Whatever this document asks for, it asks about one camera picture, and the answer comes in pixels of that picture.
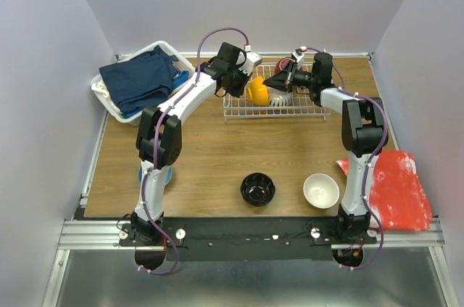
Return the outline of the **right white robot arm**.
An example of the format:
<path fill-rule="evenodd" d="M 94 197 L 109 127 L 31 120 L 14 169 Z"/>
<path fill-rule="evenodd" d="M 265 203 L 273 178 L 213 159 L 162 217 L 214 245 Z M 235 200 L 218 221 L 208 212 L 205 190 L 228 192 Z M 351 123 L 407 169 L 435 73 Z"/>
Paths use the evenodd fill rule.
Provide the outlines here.
<path fill-rule="evenodd" d="M 290 92 L 295 87 L 309 91 L 311 101 L 341 115 L 341 141 L 348 152 L 349 170 L 344 197 L 333 225 L 338 241 L 351 242 L 367 232 L 378 216 L 370 208 L 374 168 L 385 144 L 389 128 L 383 104 L 378 97 L 364 97 L 336 86 L 332 72 L 338 72 L 333 56 L 316 52 L 310 71 L 301 69 L 304 56 L 294 52 L 282 70 L 263 81 L 267 87 Z"/>

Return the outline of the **white wire dish rack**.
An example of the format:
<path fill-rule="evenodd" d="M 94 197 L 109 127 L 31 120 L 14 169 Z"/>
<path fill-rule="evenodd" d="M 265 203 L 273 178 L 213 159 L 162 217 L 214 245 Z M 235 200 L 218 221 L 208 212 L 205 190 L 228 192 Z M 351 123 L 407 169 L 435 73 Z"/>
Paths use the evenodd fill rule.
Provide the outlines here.
<path fill-rule="evenodd" d="M 306 58 L 302 66 L 303 70 L 310 71 L 312 67 L 312 54 Z M 284 58 L 283 54 L 265 54 L 262 56 L 262 63 L 255 68 L 249 82 L 261 76 L 265 79 L 274 75 L 277 62 Z M 293 117 L 316 117 L 326 120 L 331 111 L 315 105 L 309 96 L 307 89 L 292 89 L 292 102 L 288 107 L 257 106 L 247 98 L 247 90 L 237 98 L 226 94 L 223 97 L 223 115 L 225 120 L 232 118 L 293 118 Z"/>

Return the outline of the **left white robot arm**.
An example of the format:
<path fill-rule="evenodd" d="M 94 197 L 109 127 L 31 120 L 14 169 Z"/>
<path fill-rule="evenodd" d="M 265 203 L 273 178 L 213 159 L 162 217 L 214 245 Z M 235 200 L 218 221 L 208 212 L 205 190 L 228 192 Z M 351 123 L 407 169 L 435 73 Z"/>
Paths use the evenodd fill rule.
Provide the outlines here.
<path fill-rule="evenodd" d="M 130 215 L 130 228 L 145 245 L 161 242 L 160 226 L 167 174 L 180 156 L 183 124 L 206 99 L 224 90 L 239 97 L 262 56 L 246 45 L 240 49 L 222 43 L 216 56 L 198 62 L 186 85 L 157 107 L 146 107 L 136 138 L 141 160 L 141 186 L 138 204 Z"/>

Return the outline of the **white ribbed bowl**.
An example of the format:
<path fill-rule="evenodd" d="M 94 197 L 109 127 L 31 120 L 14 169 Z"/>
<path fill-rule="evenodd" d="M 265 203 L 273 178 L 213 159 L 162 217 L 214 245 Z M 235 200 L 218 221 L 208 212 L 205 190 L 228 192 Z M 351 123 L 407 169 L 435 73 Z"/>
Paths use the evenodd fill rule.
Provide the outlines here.
<path fill-rule="evenodd" d="M 269 88 L 268 96 L 270 107 L 288 107 L 292 102 L 292 94 L 286 91 Z"/>

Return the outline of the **orange bowl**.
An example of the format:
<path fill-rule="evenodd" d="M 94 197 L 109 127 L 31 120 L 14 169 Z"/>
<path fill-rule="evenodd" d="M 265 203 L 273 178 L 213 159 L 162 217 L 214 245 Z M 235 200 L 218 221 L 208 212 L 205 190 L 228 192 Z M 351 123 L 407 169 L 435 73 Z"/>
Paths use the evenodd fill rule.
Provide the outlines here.
<path fill-rule="evenodd" d="M 264 84 L 264 78 L 257 76 L 249 82 L 246 88 L 248 100 L 254 105 L 265 107 L 269 104 L 268 88 Z"/>

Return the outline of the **red floral bowl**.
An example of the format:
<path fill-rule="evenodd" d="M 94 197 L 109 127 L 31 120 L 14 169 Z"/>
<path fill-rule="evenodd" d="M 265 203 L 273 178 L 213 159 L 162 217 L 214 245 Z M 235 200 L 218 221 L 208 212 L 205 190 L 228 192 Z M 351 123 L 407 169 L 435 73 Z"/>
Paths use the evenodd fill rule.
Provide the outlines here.
<path fill-rule="evenodd" d="M 290 57 L 280 59 L 275 66 L 274 74 L 279 74 L 282 71 L 287 72 L 288 69 L 293 65 L 293 63 L 294 61 Z"/>

